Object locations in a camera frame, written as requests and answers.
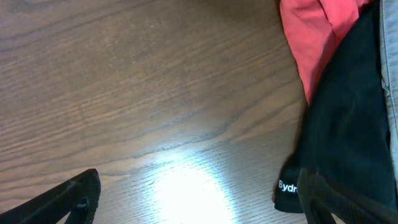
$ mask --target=wooden surface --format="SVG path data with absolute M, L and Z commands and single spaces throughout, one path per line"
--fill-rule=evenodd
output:
M 306 223 L 274 0 L 1 0 L 0 212 L 96 168 L 95 223 Z

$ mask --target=black object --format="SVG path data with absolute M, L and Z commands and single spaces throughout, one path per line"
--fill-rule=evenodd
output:
M 336 224 L 331 213 L 349 224 L 398 223 L 396 210 L 322 177 L 317 170 L 303 169 L 298 187 L 308 224 Z
M 56 224 L 70 212 L 65 224 L 91 224 L 98 207 L 101 183 L 89 169 L 47 192 L 0 215 L 4 224 Z
M 381 84 L 380 2 L 348 32 L 322 73 L 294 155 L 280 173 L 275 208 L 303 212 L 301 169 L 313 168 L 352 192 L 396 209 L 389 126 Z

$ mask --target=brown wood tabletop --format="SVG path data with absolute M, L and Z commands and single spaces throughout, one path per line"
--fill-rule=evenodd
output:
M 0 212 L 89 168 L 94 223 L 306 223 L 275 0 L 0 0 Z

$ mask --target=folded cloth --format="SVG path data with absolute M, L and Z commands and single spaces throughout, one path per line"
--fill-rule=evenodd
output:
M 308 104 L 333 52 L 371 0 L 281 0 L 284 32 Z
M 348 32 L 325 67 L 294 154 L 282 167 L 275 208 L 302 212 L 301 168 L 396 209 L 389 126 L 381 85 L 379 3 Z

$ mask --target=clothing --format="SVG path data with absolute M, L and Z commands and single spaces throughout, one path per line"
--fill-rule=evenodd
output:
M 302 212 L 297 191 L 285 187 L 297 186 L 301 168 L 314 168 L 348 190 L 396 209 L 380 61 L 377 2 L 348 32 L 322 73 L 296 151 L 282 168 L 276 209 Z
M 398 1 L 382 0 L 380 15 L 380 52 L 382 86 L 385 89 L 390 126 L 390 153 L 398 180 Z
M 320 75 L 341 40 L 371 0 L 281 0 L 280 15 L 311 102 Z

